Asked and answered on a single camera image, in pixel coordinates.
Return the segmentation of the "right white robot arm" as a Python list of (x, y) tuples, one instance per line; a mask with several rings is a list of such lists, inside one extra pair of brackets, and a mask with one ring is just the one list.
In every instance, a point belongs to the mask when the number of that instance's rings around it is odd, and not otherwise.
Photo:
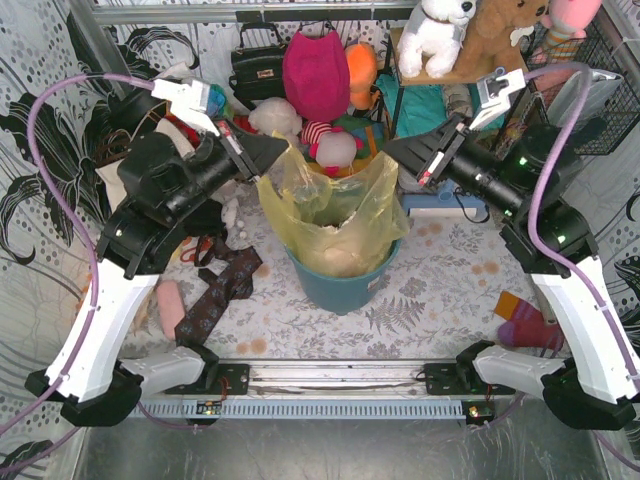
[(561, 197), (570, 129), (537, 125), (498, 160), (475, 142), (469, 122), (454, 116), (383, 150), (418, 181), (451, 180), (502, 210), (500, 235), (549, 303), (571, 356), (534, 358), (482, 341), (458, 360), (485, 384), (543, 400), (571, 428), (620, 430), (636, 415), (639, 357), (611, 303), (588, 222)]

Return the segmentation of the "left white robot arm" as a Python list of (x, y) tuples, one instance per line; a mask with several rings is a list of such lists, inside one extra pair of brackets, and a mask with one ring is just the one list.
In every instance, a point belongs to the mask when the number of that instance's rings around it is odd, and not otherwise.
[[(285, 139), (251, 134), (223, 120), (185, 156), (166, 134), (136, 139), (118, 168), (125, 198), (97, 243), (98, 286), (83, 305), (92, 321), (73, 327), (55, 362), (31, 373), (26, 388), (59, 403), (62, 417), (77, 427), (114, 426), (143, 397), (157, 393), (231, 393), (232, 379), (206, 340), (229, 303), (252, 294), (262, 261), (253, 248), (227, 245), (222, 207), (213, 194), (236, 176), (263, 175), (287, 149)], [(120, 359), (144, 298), (191, 237), (197, 240), (198, 274), (208, 287), (175, 327), (175, 348)]]

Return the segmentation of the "yellow plastic trash bag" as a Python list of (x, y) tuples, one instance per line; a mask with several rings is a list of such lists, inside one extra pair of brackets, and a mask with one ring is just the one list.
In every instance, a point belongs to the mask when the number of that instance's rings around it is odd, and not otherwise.
[(396, 193), (399, 166), (386, 153), (341, 179), (312, 170), (293, 146), (277, 164), (282, 178), (273, 183), (260, 177), (259, 201), (280, 242), (312, 272), (336, 278), (368, 274), (409, 233)]

